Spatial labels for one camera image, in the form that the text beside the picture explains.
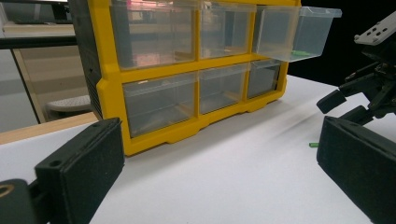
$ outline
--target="desk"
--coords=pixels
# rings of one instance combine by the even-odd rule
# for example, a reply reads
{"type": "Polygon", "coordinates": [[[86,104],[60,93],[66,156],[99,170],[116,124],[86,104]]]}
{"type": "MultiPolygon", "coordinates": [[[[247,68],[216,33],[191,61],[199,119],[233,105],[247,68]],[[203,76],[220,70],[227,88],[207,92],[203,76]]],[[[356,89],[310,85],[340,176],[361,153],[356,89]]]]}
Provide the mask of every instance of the desk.
{"type": "MultiPolygon", "coordinates": [[[[92,223],[371,223],[308,146],[324,117],[316,102],[334,89],[288,76],[284,97],[267,107],[127,158],[92,223]]],[[[349,97],[331,115],[367,104],[349,97]]],[[[367,127],[396,141],[394,123],[387,115],[367,127]]],[[[33,181],[34,165],[88,125],[1,145],[0,179],[33,181]]]]}

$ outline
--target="yellow drawer organizer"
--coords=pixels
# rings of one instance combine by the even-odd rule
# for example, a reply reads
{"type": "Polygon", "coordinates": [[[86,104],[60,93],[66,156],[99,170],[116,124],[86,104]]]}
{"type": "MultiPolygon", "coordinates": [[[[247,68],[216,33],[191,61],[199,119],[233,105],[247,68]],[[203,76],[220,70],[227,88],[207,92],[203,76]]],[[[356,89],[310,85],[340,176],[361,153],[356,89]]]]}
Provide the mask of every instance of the yellow drawer organizer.
{"type": "Polygon", "coordinates": [[[298,0],[69,4],[92,104],[102,119],[122,120],[128,156],[258,110],[285,92],[288,63],[253,52],[257,6],[298,0]]]}

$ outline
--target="white table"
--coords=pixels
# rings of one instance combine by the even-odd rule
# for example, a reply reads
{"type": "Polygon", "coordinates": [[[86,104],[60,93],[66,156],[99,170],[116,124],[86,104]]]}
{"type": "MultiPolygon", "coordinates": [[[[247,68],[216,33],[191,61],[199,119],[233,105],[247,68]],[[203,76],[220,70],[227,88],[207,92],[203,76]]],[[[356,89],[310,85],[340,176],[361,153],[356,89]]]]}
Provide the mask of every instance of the white table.
{"type": "MultiPolygon", "coordinates": [[[[371,223],[321,170],[324,115],[316,102],[335,90],[288,76],[285,95],[195,136],[127,158],[92,223],[371,223]]],[[[339,117],[364,96],[330,115],[339,117]]],[[[367,127],[396,141],[393,115],[367,127]]],[[[0,180],[35,179],[34,166],[87,125],[0,146],[0,180]]]]}

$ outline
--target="table surface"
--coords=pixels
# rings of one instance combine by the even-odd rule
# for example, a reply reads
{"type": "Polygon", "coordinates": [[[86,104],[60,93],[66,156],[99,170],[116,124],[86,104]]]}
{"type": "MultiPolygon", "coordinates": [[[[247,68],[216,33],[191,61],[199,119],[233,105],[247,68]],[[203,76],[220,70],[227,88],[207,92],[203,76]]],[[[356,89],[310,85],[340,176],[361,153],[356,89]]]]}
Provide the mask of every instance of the table surface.
{"type": "MultiPolygon", "coordinates": [[[[371,223],[308,146],[324,118],[316,102],[335,89],[288,76],[285,95],[265,108],[127,158],[92,223],[371,223]]],[[[329,115],[357,105],[368,105],[362,94],[329,115]]],[[[396,141],[395,122],[366,127],[396,141]]],[[[34,166],[90,123],[0,145],[0,180],[32,182],[34,166]]]]}

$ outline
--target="wooden edge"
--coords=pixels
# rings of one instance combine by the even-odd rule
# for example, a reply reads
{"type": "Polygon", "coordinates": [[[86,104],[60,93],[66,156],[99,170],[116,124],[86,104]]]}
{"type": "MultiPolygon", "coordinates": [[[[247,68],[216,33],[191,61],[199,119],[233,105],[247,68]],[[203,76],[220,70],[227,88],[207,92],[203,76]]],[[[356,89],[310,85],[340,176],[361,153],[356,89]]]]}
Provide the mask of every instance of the wooden edge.
{"type": "Polygon", "coordinates": [[[55,121],[42,123],[14,131],[0,133],[0,145],[20,141],[25,138],[31,138],[46,133],[53,133],[63,129],[76,127],[78,125],[96,122],[97,117],[92,113],[77,115],[66,119],[57,119],[55,121]]]}

